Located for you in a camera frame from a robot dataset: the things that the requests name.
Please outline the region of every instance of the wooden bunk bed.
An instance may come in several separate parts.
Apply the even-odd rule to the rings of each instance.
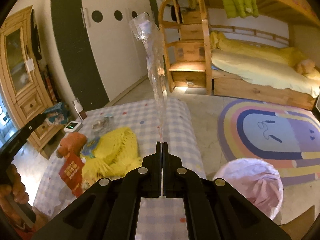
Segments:
[[[306,0],[256,0],[259,13],[288,23],[289,39],[273,33],[235,26],[210,25],[209,8],[223,8],[222,0],[198,0],[198,10],[180,15],[177,0],[163,0],[159,10],[159,27],[164,38],[164,60],[170,91],[174,87],[204,87],[207,94],[248,98],[281,105],[311,110],[315,98],[306,93],[290,89],[275,89],[270,86],[253,85],[239,76],[211,68],[210,31],[223,29],[225,33],[246,31],[246,35],[264,36],[284,46],[294,42],[293,25],[320,27],[320,21]],[[173,4],[177,22],[165,21],[164,10]],[[165,30],[179,30],[179,40],[167,43]],[[170,64],[168,48],[174,48],[176,62]]]

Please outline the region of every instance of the wardrobe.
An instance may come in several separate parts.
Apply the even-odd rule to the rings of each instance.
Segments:
[[[7,17],[0,28],[0,84],[6,108],[18,129],[53,106],[32,50],[31,9]],[[27,68],[30,62],[33,70]],[[61,128],[44,122],[28,141],[48,158],[42,149]]]
[[[51,0],[52,23],[69,84],[86,111],[104,107],[148,74],[129,21],[149,0]]]

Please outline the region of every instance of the human hand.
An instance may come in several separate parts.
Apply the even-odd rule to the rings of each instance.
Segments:
[[[12,187],[10,185],[0,185],[0,207],[14,224],[20,226],[23,222],[21,217],[17,214],[5,197],[12,192],[15,202],[26,204],[29,201],[29,195],[26,193],[26,187],[21,182],[21,176],[18,174],[17,168],[11,164],[9,169],[11,169],[14,182]]]

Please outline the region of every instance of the orange stuffed toy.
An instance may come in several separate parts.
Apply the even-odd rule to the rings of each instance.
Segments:
[[[69,133],[67,137],[61,139],[58,153],[66,159],[69,157],[70,152],[79,156],[80,150],[86,142],[87,137],[85,135],[78,132]]]
[[[310,74],[315,68],[316,63],[311,59],[302,60],[295,67],[295,71],[301,75]]]

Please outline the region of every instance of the colorful rug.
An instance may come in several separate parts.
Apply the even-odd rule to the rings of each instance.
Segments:
[[[218,137],[227,161],[263,159],[284,186],[320,178],[320,123],[310,111],[238,99],[221,112]]]

